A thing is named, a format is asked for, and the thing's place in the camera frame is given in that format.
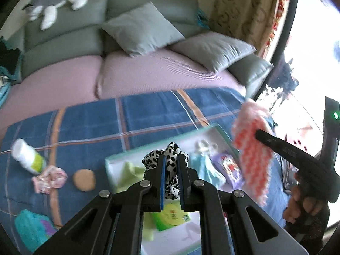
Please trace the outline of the leopard print scrunchie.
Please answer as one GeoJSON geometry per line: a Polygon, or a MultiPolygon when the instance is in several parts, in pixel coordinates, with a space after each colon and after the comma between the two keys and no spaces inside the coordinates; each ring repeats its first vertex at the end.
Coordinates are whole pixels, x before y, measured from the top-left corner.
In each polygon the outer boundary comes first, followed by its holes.
{"type": "Polygon", "coordinates": [[[150,169],[154,169],[157,166],[159,155],[164,155],[166,158],[166,169],[165,169],[165,198],[175,200],[179,198],[179,184],[177,177],[177,156],[183,154],[185,162],[188,166],[189,156],[188,154],[181,151],[179,146],[175,142],[171,142],[164,150],[153,150],[147,154],[142,163],[146,168],[143,177],[146,176],[146,172],[150,169]]]}

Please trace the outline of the grey sofa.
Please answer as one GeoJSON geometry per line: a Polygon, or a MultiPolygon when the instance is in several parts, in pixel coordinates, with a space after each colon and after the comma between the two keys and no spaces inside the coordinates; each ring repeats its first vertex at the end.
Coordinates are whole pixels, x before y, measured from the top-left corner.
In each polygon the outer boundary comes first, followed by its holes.
{"type": "Polygon", "coordinates": [[[91,55],[106,58],[112,52],[123,51],[101,26],[148,2],[153,3],[185,39],[212,32],[198,24],[197,0],[89,0],[77,11],[63,6],[58,10],[56,23],[46,31],[40,30],[39,21],[33,21],[5,39],[9,48],[23,52],[21,82],[58,62],[91,55]]]}

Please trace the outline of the tan makeup sponge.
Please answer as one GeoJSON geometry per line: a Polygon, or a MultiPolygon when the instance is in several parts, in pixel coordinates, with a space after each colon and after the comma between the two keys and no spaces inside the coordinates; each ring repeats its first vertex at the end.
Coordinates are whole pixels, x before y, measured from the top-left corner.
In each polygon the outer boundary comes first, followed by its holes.
{"type": "Polygon", "coordinates": [[[80,169],[73,174],[73,183],[82,192],[93,191],[96,187],[95,173],[89,169],[80,169]]]}

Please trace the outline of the blue face mask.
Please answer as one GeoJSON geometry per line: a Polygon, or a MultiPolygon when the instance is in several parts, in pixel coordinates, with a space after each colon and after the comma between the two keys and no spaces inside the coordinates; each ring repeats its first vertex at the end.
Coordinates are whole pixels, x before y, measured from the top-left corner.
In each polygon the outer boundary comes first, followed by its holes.
{"type": "Polygon", "coordinates": [[[210,144],[205,139],[197,141],[188,164],[197,171],[199,179],[220,188],[226,183],[226,178],[214,167],[211,160],[211,157],[217,154],[217,147],[215,143],[210,144]]]}

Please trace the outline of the grey throw pillow flat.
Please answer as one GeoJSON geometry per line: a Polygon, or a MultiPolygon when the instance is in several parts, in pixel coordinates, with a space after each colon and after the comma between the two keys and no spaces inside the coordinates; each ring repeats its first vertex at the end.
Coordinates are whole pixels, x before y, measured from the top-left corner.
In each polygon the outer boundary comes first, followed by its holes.
{"type": "Polygon", "coordinates": [[[217,32],[201,33],[169,48],[215,73],[227,69],[256,51],[253,45],[245,41],[217,32]]]}

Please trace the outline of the teal plastic house box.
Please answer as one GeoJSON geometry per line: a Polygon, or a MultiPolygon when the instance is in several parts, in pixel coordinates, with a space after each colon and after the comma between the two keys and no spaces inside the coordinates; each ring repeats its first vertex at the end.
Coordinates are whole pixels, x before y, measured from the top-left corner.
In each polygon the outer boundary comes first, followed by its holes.
{"type": "Polygon", "coordinates": [[[14,225],[25,247],[30,252],[35,252],[57,232],[49,217],[26,209],[17,215],[14,225]]]}

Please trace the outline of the pink floral scrunchie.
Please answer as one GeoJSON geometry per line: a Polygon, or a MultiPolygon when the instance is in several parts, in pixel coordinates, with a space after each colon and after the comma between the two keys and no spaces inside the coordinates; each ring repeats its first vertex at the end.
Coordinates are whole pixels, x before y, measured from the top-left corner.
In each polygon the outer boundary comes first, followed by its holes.
{"type": "Polygon", "coordinates": [[[39,176],[32,178],[35,193],[49,195],[53,189],[60,189],[67,180],[66,172],[55,166],[47,166],[39,176]]]}

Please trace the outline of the purple baby wipes pack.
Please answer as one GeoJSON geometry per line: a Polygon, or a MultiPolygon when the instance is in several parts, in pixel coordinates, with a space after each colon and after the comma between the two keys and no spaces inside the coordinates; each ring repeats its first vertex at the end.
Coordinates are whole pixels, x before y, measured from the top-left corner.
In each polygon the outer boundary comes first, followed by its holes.
{"type": "Polygon", "coordinates": [[[240,189],[244,180],[238,164],[228,153],[219,153],[212,159],[215,168],[226,178],[226,183],[232,189],[240,189]]]}

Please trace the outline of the grey throw pillow upright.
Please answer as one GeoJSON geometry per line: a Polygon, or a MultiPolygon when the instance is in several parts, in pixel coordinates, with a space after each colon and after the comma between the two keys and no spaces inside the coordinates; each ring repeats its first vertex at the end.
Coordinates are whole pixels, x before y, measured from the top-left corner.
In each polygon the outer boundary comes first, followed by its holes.
{"type": "Polygon", "coordinates": [[[131,57],[144,56],[185,39],[151,2],[114,17],[101,27],[131,57]]]}

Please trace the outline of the white pill bottle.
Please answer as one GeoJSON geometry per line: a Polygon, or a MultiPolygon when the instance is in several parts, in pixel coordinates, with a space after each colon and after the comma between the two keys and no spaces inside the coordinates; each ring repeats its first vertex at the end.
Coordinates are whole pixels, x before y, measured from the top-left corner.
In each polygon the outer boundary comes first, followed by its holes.
{"type": "Polygon", "coordinates": [[[21,138],[16,139],[11,148],[11,156],[30,173],[39,175],[45,168],[46,162],[33,147],[21,138]]]}

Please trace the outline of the blue plaid blanket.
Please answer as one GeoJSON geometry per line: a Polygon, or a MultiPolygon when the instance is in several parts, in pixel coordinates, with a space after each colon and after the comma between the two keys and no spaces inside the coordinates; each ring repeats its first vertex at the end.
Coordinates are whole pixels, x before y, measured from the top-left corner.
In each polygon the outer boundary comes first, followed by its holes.
{"type": "Polygon", "coordinates": [[[1,225],[22,254],[28,254],[14,226],[22,210],[45,215],[61,226],[107,189],[106,157],[159,140],[218,124],[231,133],[244,97],[233,89],[173,90],[90,102],[28,118],[11,125],[1,143],[1,225]],[[68,176],[94,171],[94,191],[79,191],[71,180],[56,192],[56,200],[37,194],[32,176],[10,153],[21,138],[68,176]]]}

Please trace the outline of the patterned beige curtain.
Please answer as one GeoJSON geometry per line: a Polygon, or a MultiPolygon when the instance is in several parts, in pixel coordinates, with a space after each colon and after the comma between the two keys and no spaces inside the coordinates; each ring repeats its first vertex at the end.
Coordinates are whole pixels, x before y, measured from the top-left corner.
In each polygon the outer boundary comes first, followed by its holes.
{"type": "Polygon", "coordinates": [[[245,41],[265,58],[289,0],[215,0],[210,28],[245,41]]]}

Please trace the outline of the green cloth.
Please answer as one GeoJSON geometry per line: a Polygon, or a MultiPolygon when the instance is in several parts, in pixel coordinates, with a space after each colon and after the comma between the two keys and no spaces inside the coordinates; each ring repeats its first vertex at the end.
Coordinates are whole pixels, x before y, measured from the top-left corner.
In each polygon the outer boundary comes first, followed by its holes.
{"type": "MultiPolygon", "coordinates": [[[[120,193],[126,191],[131,185],[143,180],[146,168],[135,166],[131,162],[126,162],[123,166],[121,176],[115,186],[115,192],[120,193]]],[[[142,239],[144,241],[154,240],[154,232],[156,230],[154,220],[151,213],[144,213],[142,239]]]]}

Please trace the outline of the green tissue pack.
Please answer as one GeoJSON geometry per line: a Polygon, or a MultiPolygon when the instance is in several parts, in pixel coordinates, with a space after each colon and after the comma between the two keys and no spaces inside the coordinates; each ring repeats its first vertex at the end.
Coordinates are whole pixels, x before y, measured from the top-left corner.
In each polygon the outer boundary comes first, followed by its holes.
{"type": "Polygon", "coordinates": [[[167,201],[164,209],[151,213],[158,231],[164,231],[185,224],[191,220],[189,214],[181,209],[179,201],[167,201]]]}

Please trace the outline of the pink white knitted cloth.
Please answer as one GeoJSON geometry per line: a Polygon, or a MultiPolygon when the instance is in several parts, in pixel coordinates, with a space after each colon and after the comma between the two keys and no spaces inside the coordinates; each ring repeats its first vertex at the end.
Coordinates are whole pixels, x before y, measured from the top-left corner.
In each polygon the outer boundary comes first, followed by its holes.
{"type": "Polygon", "coordinates": [[[249,195],[265,206],[271,180],[271,160],[274,152],[259,140],[257,130],[273,134],[267,122],[269,114],[254,100],[247,99],[232,126],[233,146],[240,151],[239,166],[249,195]]]}

